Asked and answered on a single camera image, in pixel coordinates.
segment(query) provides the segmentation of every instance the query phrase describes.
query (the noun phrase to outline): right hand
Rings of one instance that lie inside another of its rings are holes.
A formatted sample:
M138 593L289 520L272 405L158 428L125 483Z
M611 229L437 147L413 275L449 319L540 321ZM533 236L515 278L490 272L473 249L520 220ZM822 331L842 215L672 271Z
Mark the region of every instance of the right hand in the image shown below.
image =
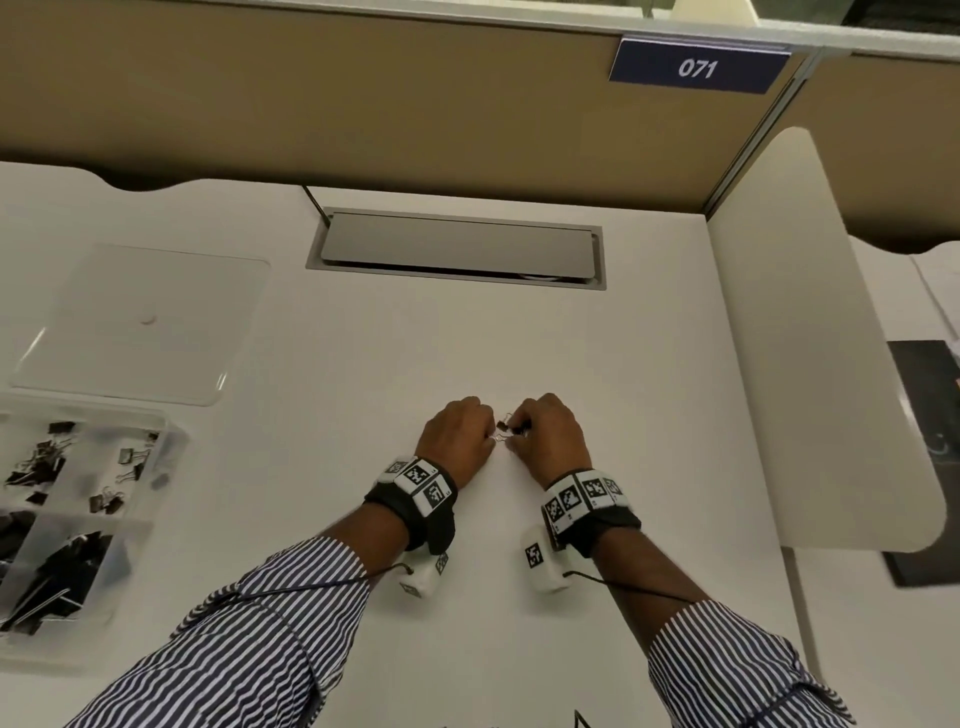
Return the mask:
M561 475L593 467L584 431L557 395L524 400L507 425L524 424L530 426L526 435L507 438L507 448L523 461L543 490Z

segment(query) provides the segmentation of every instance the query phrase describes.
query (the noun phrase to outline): shirt cuff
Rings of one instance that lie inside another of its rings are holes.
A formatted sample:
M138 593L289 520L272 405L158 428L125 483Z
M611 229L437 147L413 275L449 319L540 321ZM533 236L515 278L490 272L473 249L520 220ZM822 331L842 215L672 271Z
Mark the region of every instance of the shirt cuff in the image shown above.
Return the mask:
M667 622L649 662L650 679L677 726L767 725L798 711L828 718L822 725L855 723L788 640L715 601L691 604Z
M300 643L321 699L343 675L349 649L370 597L370 582L263 596L231 606L235 595L323 584L366 576L356 554L344 544L317 536L290 546L196 607L174 631L175 638L218 609L261 609Z

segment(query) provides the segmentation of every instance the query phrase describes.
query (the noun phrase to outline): striped shirt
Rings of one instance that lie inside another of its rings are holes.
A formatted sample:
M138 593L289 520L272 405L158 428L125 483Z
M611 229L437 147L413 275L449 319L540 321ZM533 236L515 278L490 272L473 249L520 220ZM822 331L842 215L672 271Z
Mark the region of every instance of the striped shirt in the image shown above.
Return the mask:
M343 676L369 584L229 600L364 574L356 555L333 539L290 546L210 595L169 643L95 697L67 728L309 725ZM717 602L683 609L655 637L649 658L650 678L680 728L853 722L787 640Z

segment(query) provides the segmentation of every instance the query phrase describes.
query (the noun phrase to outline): desk surface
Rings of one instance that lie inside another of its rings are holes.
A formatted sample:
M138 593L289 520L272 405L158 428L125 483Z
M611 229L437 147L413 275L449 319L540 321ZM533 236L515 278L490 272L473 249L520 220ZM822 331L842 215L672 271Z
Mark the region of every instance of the desk surface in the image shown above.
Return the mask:
M4 675L5 715L25 728L63 722L208 591L354 506L429 416L467 394L498 412L561 394L595 463L627 484L665 550L708 592L799 644L701 216L315 193L329 206L602 225L609 288L309 271L318 217L297 187L125 193L76 170L0 165L0 372L94 243L272 264L223 399L165 407L192 445L103 674ZM325 725L561 726L575 708L598 728L624 716L667 725L606 591L585 583L537 597L523 581L518 538L537 500L498 449L458 503L436 597L375 591ZM411 698L415 684L431 686L431 705Z
M947 339L909 257L854 241L888 339ZM820 667L861 725L957 724L960 587L897 589L880 554L798 549Z

